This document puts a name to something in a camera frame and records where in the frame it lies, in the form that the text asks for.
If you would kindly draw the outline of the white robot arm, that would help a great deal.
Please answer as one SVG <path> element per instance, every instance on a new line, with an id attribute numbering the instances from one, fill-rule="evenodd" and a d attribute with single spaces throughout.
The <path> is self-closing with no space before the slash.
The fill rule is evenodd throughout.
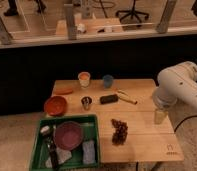
<path id="1" fill-rule="evenodd" d="M 156 106 L 154 123 L 161 124 L 168 110 L 182 100 L 197 109 L 197 65 L 186 61 L 167 67 L 157 75 L 158 87 L 152 94 Z"/>

